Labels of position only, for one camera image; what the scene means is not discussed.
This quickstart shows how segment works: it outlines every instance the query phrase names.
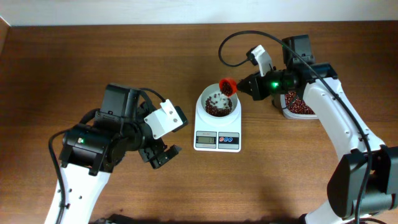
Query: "white robotic arm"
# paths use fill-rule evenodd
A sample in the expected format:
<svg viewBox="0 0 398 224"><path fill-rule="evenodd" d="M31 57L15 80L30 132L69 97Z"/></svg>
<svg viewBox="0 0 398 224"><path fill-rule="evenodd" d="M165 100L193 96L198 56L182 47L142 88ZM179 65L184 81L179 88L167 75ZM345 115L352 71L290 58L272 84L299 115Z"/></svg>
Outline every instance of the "white robotic arm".
<svg viewBox="0 0 398 224"><path fill-rule="evenodd" d="M145 102L138 106L140 95ZM126 151L139 151L142 160L154 169L178 154L181 148L172 146L166 151L161 137L178 131L188 121L180 107L161 100L161 109L156 110L143 90L117 84L106 87L101 109L90 111L63 137L60 175L65 204L58 181L45 224L87 224L114 166ZM93 118L94 125L86 125Z"/></svg>
<svg viewBox="0 0 398 224"><path fill-rule="evenodd" d="M365 130L365 133L368 135L371 150L380 150L381 145L384 145L384 142L375 136L374 133L365 125L361 117L359 117L358 113L352 107L344 94L339 79L335 80L333 78L325 78L324 81L329 84L333 91L339 94L340 98L360 123L362 129ZM361 152L366 152L365 145L361 140L361 136L352 119L348 116L342 106L333 99L331 93L325 88L324 84L322 84L320 80L316 80L315 83L312 84L307 84L303 100L318 116L322 126L325 128L335 147L339 161L343 155L351 153L351 150L353 149L359 149ZM328 200L321 205L320 208L305 216L306 224L341 224L350 222L351 220L343 220L337 216L330 207Z"/></svg>
<svg viewBox="0 0 398 224"><path fill-rule="evenodd" d="M275 37L258 31L237 32L231 34L226 40L247 33L265 35L280 42ZM362 197L363 206L361 206L364 210L361 211L360 217L367 218L375 213L396 208L398 203L395 200L395 194L398 192L398 182L394 174L397 172L398 166L391 165L398 161L396 149L386 147L384 142L366 126L348 101L333 68L328 63L315 64L315 57L312 55L307 35L289 37L284 39L281 44L291 47L295 52L295 55L292 55L284 48L284 62L287 69L271 68L270 56L259 45L246 54L247 60L250 60L253 65L259 65L259 71L241 80L237 84L237 88L251 95L253 100L263 100L271 94L275 94L278 98L278 94L296 91L298 96L318 116L335 147L340 163L328 184L329 200L314 212L300 217L302 223L341 224L348 223L353 219L356 199L360 192L359 186L366 173L364 170L366 156L376 157L378 161L372 162L370 165L375 167L376 175L372 175L372 183L368 182L365 188L366 193ZM306 61L307 65L304 66L302 61ZM331 90L326 88L320 78ZM371 155L368 155L368 150L362 139L363 135L358 132L358 127L352 117L331 91L338 94L342 103L346 105L348 111L359 123L368 140L370 150L374 152Z"/></svg>

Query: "green led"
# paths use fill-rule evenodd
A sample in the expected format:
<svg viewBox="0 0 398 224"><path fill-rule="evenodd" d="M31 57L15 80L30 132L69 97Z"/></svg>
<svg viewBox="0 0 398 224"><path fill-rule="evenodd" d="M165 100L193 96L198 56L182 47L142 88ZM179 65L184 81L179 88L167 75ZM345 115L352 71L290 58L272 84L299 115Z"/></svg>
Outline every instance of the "green led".
<svg viewBox="0 0 398 224"><path fill-rule="evenodd" d="M272 86L273 88L277 88L277 87L279 86L279 83L273 82L273 83L271 83L271 86Z"/></svg>

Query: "wooden surface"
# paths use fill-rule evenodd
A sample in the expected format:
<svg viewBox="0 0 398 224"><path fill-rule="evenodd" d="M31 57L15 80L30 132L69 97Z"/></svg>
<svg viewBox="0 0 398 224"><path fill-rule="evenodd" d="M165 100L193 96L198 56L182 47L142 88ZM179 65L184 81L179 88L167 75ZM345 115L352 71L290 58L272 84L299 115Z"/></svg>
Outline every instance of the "wooden surface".
<svg viewBox="0 0 398 224"><path fill-rule="evenodd" d="M6 41L8 28L9 28L8 24L0 17L0 55L1 55L4 43Z"/></svg>
<svg viewBox="0 0 398 224"><path fill-rule="evenodd" d="M238 80L258 69L248 63L228 68L217 57L220 42L245 29L279 38L310 34L317 62L333 65L362 119L387 145L398 145L398 22L15 27L0 58L0 220L44 222L57 181L48 138L99 107L109 82L157 90L182 107L190 125L164 137L183 151L159 170L129 152L91 220L113 213L161 220L273 220L318 208L338 161L317 120L285 119L270 98L253 102L240 93L242 151L193 149L200 93L222 77ZM253 35L226 44L225 60L238 62L257 44L283 67L281 47ZM57 155L61 148L58 139ZM379 218L395 223L398 212Z"/></svg>

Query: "small red cup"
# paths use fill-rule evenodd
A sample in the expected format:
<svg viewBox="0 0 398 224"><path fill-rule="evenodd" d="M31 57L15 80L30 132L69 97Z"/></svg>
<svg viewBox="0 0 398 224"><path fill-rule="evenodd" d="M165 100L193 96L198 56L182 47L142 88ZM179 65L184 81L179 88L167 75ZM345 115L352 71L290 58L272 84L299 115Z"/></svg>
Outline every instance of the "small red cup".
<svg viewBox="0 0 398 224"><path fill-rule="evenodd" d="M220 80L220 82L219 82L219 84L218 84L218 86L220 87L220 89L221 89L221 87L223 86L223 83L224 83L224 82L228 82L229 85L230 85L231 88L232 88L232 94L229 95L228 97L230 97L230 96L232 96L233 94L235 94L235 93L236 93L236 90L238 90L238 89L236 88L236 81L233 80L232 78L223 78L222 80Z"/></svg>

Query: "white kitchen scale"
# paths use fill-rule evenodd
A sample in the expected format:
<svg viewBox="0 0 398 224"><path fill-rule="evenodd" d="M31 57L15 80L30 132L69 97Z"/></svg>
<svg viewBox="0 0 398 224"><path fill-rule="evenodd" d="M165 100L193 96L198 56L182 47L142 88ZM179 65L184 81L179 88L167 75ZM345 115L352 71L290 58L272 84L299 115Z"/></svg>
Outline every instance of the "white kitchen scale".
<svg viewBox="0 0 398 224"><path fill-rule="evenodd" d="M213 102L218 102L216 106L219 108L223 108L224 103L228 102L223 100L226 96L221 94L218 83L207 87L199 96L195 113L193 148L197 151L239 152L242 141L242 112L238 96L234 94L230 97L232 111L224 117L212 116L206 112L206 100L209 96Z"/></svg>

